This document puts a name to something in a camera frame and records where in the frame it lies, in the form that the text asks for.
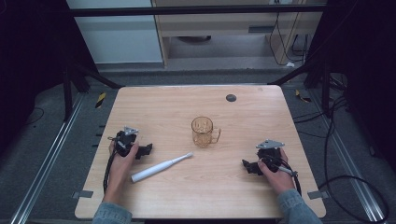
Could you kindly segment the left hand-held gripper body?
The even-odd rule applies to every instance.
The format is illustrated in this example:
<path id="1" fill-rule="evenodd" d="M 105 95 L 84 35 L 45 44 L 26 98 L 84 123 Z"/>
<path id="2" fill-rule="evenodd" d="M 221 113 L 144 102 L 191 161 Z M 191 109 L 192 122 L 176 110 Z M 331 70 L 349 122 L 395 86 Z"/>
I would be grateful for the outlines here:
<path id="1" fill-rule="evenodd" d="M 126 157 L 134 141 L 137 137 L 139 131 L 131 127 L 124 127 L 123 131 L 119 131 L 115 137 L 115 149 L 122 156 Z"/>

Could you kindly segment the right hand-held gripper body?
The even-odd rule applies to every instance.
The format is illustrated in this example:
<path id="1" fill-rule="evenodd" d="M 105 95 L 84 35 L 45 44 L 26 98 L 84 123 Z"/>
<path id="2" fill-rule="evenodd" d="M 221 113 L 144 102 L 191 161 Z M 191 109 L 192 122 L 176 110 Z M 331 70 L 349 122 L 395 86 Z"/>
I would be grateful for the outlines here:
<path id="1" fill-rule="evenodd" d="M 283 146 L 285 146 L 284 143 L 270 139 L 266 139 L 256 146 L 259 159 L 264 162 L 273 173 L 276 173 L 279 166 L 282 164 L 280 148 Z"/>

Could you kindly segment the white electric toothbrush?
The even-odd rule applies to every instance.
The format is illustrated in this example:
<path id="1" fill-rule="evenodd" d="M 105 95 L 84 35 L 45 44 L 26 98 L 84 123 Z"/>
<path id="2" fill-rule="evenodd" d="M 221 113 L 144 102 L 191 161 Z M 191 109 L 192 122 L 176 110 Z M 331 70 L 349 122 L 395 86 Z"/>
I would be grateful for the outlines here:
<path id="1" fill-rule="evenodd" d="M 187 154 L 185 154 L 183 156 L 174 158 L 172 160 L 163 161 L 163 162 L 161 162 L 159 164 L 156 164 L 156 165 L 151 166 L 151 167 L 149 167 L 149 168 L 147 168 L 147 169 L 145 169 L 143 171 L 140 171 L 140 172 L 138 172 L 136 174 L 131 175 L 131 180 L 134 183 L 136 183 L 136 182 L 141 181 L 141 180 L 143 180 L 143 179 L 145 179 L 145 178 L 147 178 L 149 176 L 158 174 L 159 172 L 168 169 L 169 167 L 173 166 L 174 164 L 176 164 L 176 163 L 178 163 L 180 161 L 186 160 L 186 159 L 188 159 L 188 158 L 190 158 L 192 156 L 193 156 L 193 153 L 189 152 L 189 153 L 187 153 Z"/>

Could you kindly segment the amber transparent cup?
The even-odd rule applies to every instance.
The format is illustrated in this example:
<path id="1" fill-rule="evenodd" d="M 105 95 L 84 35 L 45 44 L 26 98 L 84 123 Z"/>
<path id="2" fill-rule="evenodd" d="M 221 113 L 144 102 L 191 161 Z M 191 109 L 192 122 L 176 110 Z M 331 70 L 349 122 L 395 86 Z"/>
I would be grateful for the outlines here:
<path id="1" fill-rule="evenodd" d="M 197 117 L 191 122 L 191 130 L 192 141 L 200 148 L 216 144 L 221 136 L 221 128 L 216 127 L 212 119 L 204 116 Z"/>

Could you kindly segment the person's left hand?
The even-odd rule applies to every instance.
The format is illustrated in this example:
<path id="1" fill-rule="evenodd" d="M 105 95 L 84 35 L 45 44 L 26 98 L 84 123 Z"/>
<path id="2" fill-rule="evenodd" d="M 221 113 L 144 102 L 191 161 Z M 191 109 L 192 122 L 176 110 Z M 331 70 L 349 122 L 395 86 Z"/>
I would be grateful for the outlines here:
<path id="1" fill-rule="evenodd" d="M 125 180 L 130 175 L 132 164 L 135 160 L 135 155 L 138 151 L 139 143 L 135 142 L 130 149 L 127 156 L 122 157 L 119 154 L 114 156 L 112 165 L 109 171 L 109 178 L 107 189 L 119 191 L 124 185 Z"/>

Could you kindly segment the person's right hand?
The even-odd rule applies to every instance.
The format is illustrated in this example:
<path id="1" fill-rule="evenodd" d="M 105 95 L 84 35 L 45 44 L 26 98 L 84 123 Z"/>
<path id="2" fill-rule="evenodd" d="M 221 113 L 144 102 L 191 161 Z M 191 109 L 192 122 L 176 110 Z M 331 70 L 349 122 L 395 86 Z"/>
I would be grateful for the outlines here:
<path id="1" fill-rule="evenodd" d="M 258 160 L 258 166 L 277 195 L 295 188 L 290 174 L 280 170 L 273 173 L 262 160 Z"/>

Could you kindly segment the grey tape strip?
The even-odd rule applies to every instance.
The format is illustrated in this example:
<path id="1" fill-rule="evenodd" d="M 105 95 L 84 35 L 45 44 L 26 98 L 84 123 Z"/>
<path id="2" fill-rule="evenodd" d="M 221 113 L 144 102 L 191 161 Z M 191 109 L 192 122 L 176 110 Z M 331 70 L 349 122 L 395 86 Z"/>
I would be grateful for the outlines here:
<path id="1" fill-rule="evenodd" d="M 329 193 L 327 190 L 324 191 L 320 191 L 320 190 L 316 190 L 316 191 L 309 191 L 307 193 L 308 197 L 310 200 L 314 200 L 314 199 L 327 199 L 329 197 Z"/>
<path id="2" fill-rule="evenodd" d="M 92 195 L 93 195 L 93 191 L 91 190 L 74 191 L 72 194 L 72 198 L 73 199 L 91 198 Z"/>

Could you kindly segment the black metal stand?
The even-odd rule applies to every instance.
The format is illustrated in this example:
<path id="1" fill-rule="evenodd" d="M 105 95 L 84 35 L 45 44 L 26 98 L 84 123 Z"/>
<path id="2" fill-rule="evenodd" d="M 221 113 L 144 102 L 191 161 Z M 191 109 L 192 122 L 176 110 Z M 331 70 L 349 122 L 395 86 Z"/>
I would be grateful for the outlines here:
<path id="1" fill-rule="evenodd" d="M 111 89 L 120 89 L 122 85 L 117 84 L 81 64 L 70 63 L 63 68 L 63 84 L 64 84 L 64 121 L 71 118 L 73 112 L 72 105 L 72 88 L 74 85 L 78 92 L 87 92 L 90 89 L 90 84 L 85 76 L 105 84 Z"/>
<path id="2" fill-rule="evenodd" d="M 304 86 L 308 89 L 315 88 L 321 83 L 321 108 L 327 117 L 330 116 L 330 63 L 326 59 L 310 59 L 304 65 L 296 68 L 287 75 L 269 82 L 269 85 L 281 86 L 287 81 L 307 73 Z"/>

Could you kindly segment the white cabinet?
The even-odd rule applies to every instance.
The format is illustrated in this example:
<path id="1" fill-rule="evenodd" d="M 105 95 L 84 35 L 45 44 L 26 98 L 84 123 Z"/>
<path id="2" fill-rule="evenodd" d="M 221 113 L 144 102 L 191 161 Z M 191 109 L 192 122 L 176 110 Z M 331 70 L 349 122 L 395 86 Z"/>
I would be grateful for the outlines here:
<path id="1" fill-rule="evenodd" d="M 150 0 L 66 0 L 71 9 L 152 7 Z M 153 16 L 75 17 L 96 64 L 161 63 Z"/>

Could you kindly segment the dark curtain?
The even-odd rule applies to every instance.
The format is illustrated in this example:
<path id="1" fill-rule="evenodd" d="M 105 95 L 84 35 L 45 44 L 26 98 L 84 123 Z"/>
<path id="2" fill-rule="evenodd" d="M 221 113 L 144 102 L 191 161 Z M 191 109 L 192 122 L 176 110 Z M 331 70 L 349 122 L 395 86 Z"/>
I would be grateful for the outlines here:
<path id="1" fill-rule="evenodd" d="M 347 77 L 346 96 L 396 172 L 396 0 L 327 0 L 310 57 Z"/>
<path id="2" fill-rule="evenodd" d="M 0 155 L 32 113 L 35 97 L 63 82 L 51 33 L 75 62 L 96 69 L 76 21 L 44 13 L 68 8 L 66 0 L 0 0 Z"/>

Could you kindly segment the light wooden cabinet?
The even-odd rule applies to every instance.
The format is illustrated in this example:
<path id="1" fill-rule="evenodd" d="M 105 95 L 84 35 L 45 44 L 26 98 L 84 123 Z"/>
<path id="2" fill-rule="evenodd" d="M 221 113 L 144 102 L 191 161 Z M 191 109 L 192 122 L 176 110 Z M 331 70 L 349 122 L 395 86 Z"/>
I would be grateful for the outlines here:
<path id="1" fill-rule="evenodd" d="M 155 7 L 313 5 L 327 0 L 150 0 Z M 294 38 L 316 32 L 320 12 L 157 15 L 161 46 L 171 37 L 265 35 L 277 63 L 290 61 Z"/>

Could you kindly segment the aluminium floor rail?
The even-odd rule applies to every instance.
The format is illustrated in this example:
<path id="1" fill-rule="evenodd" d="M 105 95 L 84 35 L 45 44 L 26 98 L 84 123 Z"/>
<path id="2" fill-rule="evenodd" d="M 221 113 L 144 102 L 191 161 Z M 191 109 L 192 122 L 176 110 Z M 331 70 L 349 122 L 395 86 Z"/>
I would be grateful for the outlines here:
<path id="1" fill-rule="evenodd" d="M 40 195 L 42 189 L 44 188 L 47 179 L 50 175 L 53 165 L 57 161 L 59 153 L 62 151 L 64 142 L 69 135 L 78 113 L 82 107 L 85 100 L 85 93 L 78 93 L 76 96 L 76 101 L 73 103 L 72 111 L 68 119 L 66 119 L 59 132 L 57 133 L 55 139 L 53 140 L 49 152 L 47 153 L 44 161 L 42 162 L 38 172 L 35 175 L 35 179 L 25 194 L 22 202 L 18 206 L 18 209 L 12 216 L 9 224 L 25 224 L 28 217 L 30 216 L 38 196 Z"/>
<path id="2" fill-rule="evenodd" d="M 380 208 L 380 204 L 375 199 L 374 191 L 367 183 L 361 182 L 361 172 L 347 152 L 339 133 L 335 129 L 333 119 L 322 116 L 322 121 L 329 128 L 329 138 L 332 140 L 333 148 L 339 157 L 340 162 L 348 175 L 351 175 L 352 186 L 357 193 L 361 205 L 370 221 L 379 221 L 386 217 L 386 213 Z"/>

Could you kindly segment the black horizontal frame bar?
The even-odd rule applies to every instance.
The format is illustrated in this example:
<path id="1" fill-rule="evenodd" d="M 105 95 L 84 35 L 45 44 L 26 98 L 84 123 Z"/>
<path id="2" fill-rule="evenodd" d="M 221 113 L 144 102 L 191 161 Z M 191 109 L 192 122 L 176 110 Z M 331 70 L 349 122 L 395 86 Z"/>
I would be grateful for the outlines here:
<path id="1" fill-rule="evenodd" d="M 240 5 L 240 6 L 191 6 L 191 7 L 123 7 L 123 8 L 81 8 L 68 9 L 65 14 L 73 17 L 102 16 L 149 16 L 189 14 L 232 14 L 232 13 L 280 13 L 321 12 L 326 4 L 314 5 Z"/>

